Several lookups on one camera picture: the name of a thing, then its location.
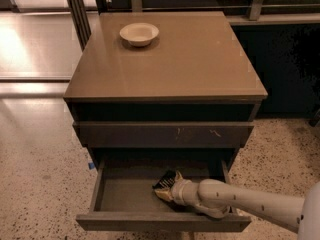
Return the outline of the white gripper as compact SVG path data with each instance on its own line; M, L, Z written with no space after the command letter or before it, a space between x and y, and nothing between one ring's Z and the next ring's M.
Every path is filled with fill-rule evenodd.
M178 205L196 206L200 203L198 196L198 183L191 180L183 180L183 176L176 171L175 184L170 188L157 188L154 190L156 196L166 202L174 201Z

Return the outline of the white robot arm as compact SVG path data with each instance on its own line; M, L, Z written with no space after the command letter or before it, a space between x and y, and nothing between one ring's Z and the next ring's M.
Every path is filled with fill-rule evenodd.
M213 218L223 218L234 207L297 233L297 240L320 240L320 183L307 195L294 197L255 191L218 180L199 183L184 179L179 171L167 171L153 186L158 198L191 206Z

